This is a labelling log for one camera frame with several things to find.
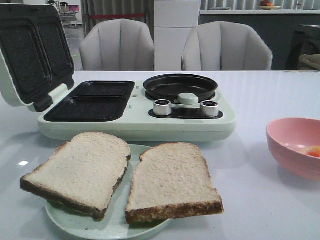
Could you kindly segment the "white bread slice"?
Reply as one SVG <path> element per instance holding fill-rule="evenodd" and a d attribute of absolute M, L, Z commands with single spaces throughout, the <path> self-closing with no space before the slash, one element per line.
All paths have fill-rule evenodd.
<path fill-rule="evenodd" d="M 125 209 L 128 224 L 223 212 L 222 197 L 198 146 L 164 143 L 140 155 Z"/>
<path fill-rule="evenodd" d="M 21 177 L 20 188 L 102 221 L 131 156 L 129 144 L 116 136 L 81 133 Z"/>

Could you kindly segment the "pink plastic bowl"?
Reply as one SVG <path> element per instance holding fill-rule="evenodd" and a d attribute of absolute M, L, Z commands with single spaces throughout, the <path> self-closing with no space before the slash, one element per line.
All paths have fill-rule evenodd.
<path fill-rule="evenodd" d="M 286 170 L 307 180 L 320 180 L 320 158 L 301 149 L 320 145 L 320 121 L 289 117 L 271 121 L 266 127 L 268 148 Z"/>

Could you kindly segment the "mint green breakfast maker lid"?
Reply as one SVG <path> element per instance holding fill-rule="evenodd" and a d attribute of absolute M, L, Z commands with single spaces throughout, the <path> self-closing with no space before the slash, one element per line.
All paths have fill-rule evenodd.
<path fill-rule="evenodd" d="M 0 93 L 12 107 L 43 112 L 73 88 L 75 72 L 52 5 L 0 5 Z"/>

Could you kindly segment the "mint green breakfast maker base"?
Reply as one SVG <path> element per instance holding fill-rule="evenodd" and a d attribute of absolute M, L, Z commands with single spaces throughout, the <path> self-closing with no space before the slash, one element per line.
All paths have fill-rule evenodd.
<path fill-rule="evenodd" d="M 38 118 L 47 137 L 70 140 L 84 132 L 102 132 L 125 141 L 212 142 L 228 138 L 236 115 L 216 91 L 215 117 L 204 117 L 200 105 L 175 104 L 169 116 L 153 113 L 154 102 L 141 81 L 86 81 L 65 92 Z"/>

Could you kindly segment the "left silver control knob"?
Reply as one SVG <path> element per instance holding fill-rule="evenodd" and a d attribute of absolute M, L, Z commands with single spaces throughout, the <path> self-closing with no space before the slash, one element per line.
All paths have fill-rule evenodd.
<path fill-rule="evenodd" d="M 152 111 L 157 116 L 169 116 L 172 114 L 172 103 L 167 99 L 157 99 L 153 102 Z"/>

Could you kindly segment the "silver control knob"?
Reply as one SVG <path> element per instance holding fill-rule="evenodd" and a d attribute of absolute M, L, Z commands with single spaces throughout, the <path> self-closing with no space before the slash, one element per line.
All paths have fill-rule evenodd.
<path fill-rule="evenodd" d="M 172 103 L 167 99 L 157 99 L 153 102 L 152 111 L 157 116 L 169 116 L 172 114 Z"/>
<path fill-rule="evenodd" d="M 205 100 L 200 103 L 200 113 L 204 117 L 214 118 L 219 115 L 219 104 L 213 100 Z"/>

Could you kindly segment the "black round frying pan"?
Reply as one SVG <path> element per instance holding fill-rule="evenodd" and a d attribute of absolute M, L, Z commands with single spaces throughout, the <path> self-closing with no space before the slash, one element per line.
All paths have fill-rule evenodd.
<path fill-rule="evenodd" d="M 153 100 L 176 102 L 179 94 L 191 93 L 197 96 L 200 103 L 215 96 L 218 83 L 205 76 L 173 73 L 151 77 L 143 83 L 143 87 L 146 96 Z"/>

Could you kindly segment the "right silver control knob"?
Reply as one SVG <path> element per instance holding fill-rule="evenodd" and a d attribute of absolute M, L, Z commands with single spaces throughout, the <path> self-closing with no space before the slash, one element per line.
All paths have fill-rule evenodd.
<path fill-rule="evenodd" d="M 200 103 L 200 113 L 204 117 L 214 118 L 219 115 L 219 104 L 213 100 L 205 100 Z"/>

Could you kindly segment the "left grey upholstered chair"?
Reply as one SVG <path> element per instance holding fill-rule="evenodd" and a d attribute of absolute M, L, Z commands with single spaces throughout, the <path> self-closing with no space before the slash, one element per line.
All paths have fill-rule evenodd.
<path fill-rule="evenodd" d="M 155 45 L 144 22 L 100 22 L 84 38 L 79 51 L 84 71 L 154 70 Z"/>

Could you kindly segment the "grey upholstered chair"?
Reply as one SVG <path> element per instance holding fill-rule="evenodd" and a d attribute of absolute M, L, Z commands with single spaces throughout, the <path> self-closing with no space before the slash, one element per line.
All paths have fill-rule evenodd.
<path fill-rule="evenodd" d="M 155 45 L 144 22 L 100 22 L 84 38 L 79 51 L 84 71 L 154 70 Z"/>
<path fill-rule="evenodd" d="M 182 51 L 181 69 L 269 71 L 272 62 L 272 51 L 252 27 L 215 21 L 191 30 Z"/>

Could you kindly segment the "right grey upholstered chair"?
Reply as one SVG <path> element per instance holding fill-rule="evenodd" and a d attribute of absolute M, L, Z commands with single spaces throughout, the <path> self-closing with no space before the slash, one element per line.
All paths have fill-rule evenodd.
<path fill-rule="evenodd" d="M 272 51 L 252 27 L 215 21 L 191 30 L 182 51 L 181 69 L 269 71 L 272 62 Z"/>

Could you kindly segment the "white cabinet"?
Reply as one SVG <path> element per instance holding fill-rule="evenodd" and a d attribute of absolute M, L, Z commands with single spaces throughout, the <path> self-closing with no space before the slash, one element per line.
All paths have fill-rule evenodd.
<path fill-rule="evenodd" d="M 180 71 L 182 52 L 193 27 L 199 23 L 199 0 L 156 0 L 154 2 L 154 68 Z"/>

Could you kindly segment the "mint green round plate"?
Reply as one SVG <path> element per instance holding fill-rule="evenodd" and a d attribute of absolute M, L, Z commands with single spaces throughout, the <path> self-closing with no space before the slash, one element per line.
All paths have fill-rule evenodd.
<path fill-rule="evenodd" d="M 125 217 L 133 173 L 140 163 L 140 155 L 149 146 L 131 144 L 131 159 L 122 182 L 112 196 L 102 221 L 59 204 L 47 201 L 45 210 L 51 221 L 64 232 L 83 240 L 146 240 L 165 229 L 171 220 L 128 224 Z"/>

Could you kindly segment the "fruit bowl on counter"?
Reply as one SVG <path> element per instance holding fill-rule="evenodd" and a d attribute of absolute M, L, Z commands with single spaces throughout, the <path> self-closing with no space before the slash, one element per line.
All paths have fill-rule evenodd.
<path fill-rule="evenodd" d="M 258 4 L 258 8 L 261 10 L 279 10 L 281 6 L 276 6 L 269 0 L 262 0 Z"/>

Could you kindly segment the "dark appliance at right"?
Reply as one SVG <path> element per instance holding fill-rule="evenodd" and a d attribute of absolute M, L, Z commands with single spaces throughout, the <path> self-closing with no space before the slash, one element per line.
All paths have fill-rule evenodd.
<path fill-rule="evenodd" d="M 293 32 L 285 70 L 320 70 L 320 26 L 299 25 Z"/>

